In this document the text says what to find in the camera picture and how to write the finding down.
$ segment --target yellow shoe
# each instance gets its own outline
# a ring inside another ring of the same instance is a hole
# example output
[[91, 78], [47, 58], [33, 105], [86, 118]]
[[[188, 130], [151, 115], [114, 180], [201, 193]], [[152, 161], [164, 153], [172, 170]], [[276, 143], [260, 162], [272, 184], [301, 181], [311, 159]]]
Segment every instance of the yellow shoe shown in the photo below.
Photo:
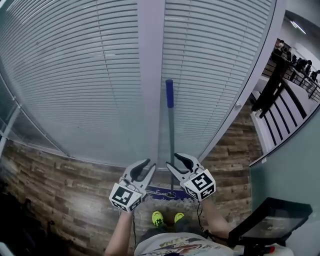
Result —
[[180, 220], [181, 218], [183, 218], [185, 215], [182, 212], [178, 212], [175, 216], [174, 216], [174, 223], [176, 223], [178, 220]]
[[162, 216], [160, 211], [156, 210], [152, 213], [152, 222], [156, 227], [164, 223], [164, 217]]

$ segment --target white t-shirt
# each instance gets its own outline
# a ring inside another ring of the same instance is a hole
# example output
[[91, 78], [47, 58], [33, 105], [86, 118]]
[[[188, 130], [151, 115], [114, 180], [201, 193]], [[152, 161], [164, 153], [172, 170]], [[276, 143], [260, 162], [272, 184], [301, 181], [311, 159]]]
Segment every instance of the white t-shirt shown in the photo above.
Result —
[[162, 233], [144, 240], [135, 249], [134, 256], [232, 256], [234, 251], [193, 233]]

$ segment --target forearm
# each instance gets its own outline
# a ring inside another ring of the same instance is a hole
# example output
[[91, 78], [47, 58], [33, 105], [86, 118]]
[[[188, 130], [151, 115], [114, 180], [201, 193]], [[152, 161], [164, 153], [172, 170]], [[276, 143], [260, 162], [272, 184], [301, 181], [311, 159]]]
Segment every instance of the forearm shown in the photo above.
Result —
[[225, 218], [220, 214], [214, 203], [207, 198], [201, 201], [202, 209], [206, 221], [208, 222], [210, 232], [221, 238], [228, 238], [229, 232], [232, 230]]
[[122, 212], [110, 242], [105, 249], [105, 256], [126, 256], [128, 254], [133, 214]]

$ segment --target window blinds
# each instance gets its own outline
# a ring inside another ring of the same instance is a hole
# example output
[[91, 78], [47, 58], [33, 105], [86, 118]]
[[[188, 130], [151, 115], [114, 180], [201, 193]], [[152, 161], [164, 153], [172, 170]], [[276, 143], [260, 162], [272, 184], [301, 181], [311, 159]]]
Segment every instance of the window blinds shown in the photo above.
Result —
[[175, 151], [199, 157], [246, 84], [271, 0], [166, 0], [159, 163], [170, 160], [165, 80], [174, 83]]
[[64, 152], [147, 158], [135, 0], [15, 0], [1, 15], [1, 72]]

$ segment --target crowd of people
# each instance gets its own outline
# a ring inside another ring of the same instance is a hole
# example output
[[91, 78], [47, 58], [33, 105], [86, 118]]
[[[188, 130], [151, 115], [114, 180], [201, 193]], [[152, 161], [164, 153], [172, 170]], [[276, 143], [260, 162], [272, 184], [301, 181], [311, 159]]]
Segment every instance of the crowd of people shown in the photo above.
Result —
[[[313, 80], [314, 82], [318, 82], [317, 75], [320, 74], [320, 70], [317, 71], [311, 71], [312, 61], [299, 58], [297, 60], [297, 56], [294, 54], [291, 54], [291, 48], [285, 45], [285, 42], [283, 40], [277, 41], [277, 43], [274, 46], [273, 52], [285, 59], [287, 59], [289, 62], [291, 62], [291, 66], [298, 72], [302, 73], [306, 77], [308, 77], [309, 80]], [[292, 81], [296, 75], [296, 72], [294, 71], [292, 73], [292, 76], [290, 80]]]

